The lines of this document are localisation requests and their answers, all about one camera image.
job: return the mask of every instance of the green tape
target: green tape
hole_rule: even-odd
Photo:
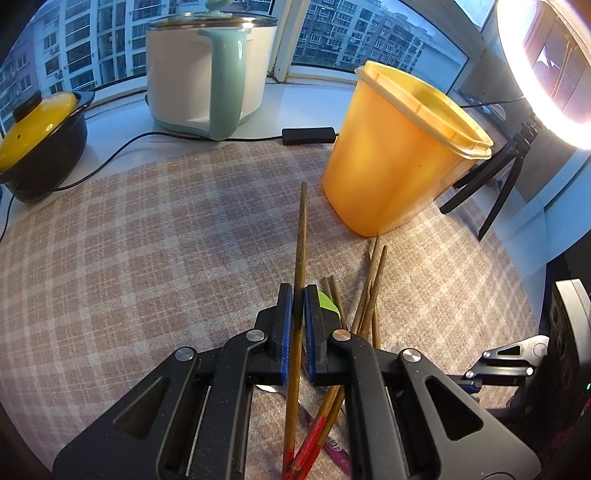
[[[320,290],[318,291],[318,298],[320,300],[320,308],[326,309],[326,310],[332,310],[333,312],[335,312],[339,316],[339,320],[340,320],[339,309],[336,307],[336,305],[334,303],[332,303],[330,301],[330,298],[328,298],[326,296],[326,294]]]

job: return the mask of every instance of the orange plastic container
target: orange plastic container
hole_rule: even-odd
[[[424,81],[368,61],[322,186],[351,230],[385,233],[421,212],[492,140],[459,106]]]

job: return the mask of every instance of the plaid tablecloth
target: plaid tablecloth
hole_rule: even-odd
[[[275,302],[279,283],[293,282],[303,180],[307,281],[335,274],[351,321],[368,240],[323,195],[329,155],[327,146],[230,144],[85,184],[9,230],[0,402],[46,465],[175,348],[221,346]],[[500,241],[489,233],[479,244],[471,231],[481,223],[471,201],[448,216],[433,204],[384,235],[384,349],[413,346],[460,373],[483,350],[535,333]],[[304,404],[314,410],[318,399],[304,388]],[[278,478],[283,414],[279,395],[255,394],[248,478]],[[324,454],[314,468],[312,478],[342,477]]]

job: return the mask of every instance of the tripod leg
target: tripod leg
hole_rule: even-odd
[[[478,232],[478,241],[482,240],[482,238],[486,235],[488,229],[491,227],[492,222],[495,221],[497,215],[501,211],[501,208],[505,204],[507,198],[509,198],[509,194],[511,190],[515,186],[515,182],[521,173],[521,167],[523,166],[524,158],[519,155],[515,161],[513,162],[513,166],[511,167],[511,171],[507,177],[507,181],[503,185],[501,189],[501,193],[499,194],[498,198],[496,199],[495,204],[492,206],[491,212],[486,217],[486,220],[482,224],[480,231]]]
[[[461,203],[470,198],[487,181],[501,171],[511,160],[518,155],[513,144],[506,145],[502,154],[499,153],[493,160],[489,160],[484,168],[476,175],[476,178],[466,185],[462,190],[449,199],[440,209],[441,213],[449,213]]]
[[[476,176],[489,164],[489,162],[493,161],[496,156],[501,153],[503,151],[503,148],[501,148],[497,153],[495,153],[491,158],[489,158],[488,160],[485,160],[484,162],[482,162],[480,165],[478,165],[476,168],[471,169],[468,173],[466,173],[461,179],[459,179],[457,182],[455,182],[453,184],[453,187],[455,189],[461,189],[462,187],[465,187],[466,185],[468,185],[472,180],[474,180],[476,178]]]

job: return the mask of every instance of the light blue handle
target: light blue handle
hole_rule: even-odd
[[[246,36],[249,28],[201,28],[212,41],[209,138],[225,140],[237,129],[246,83]]]

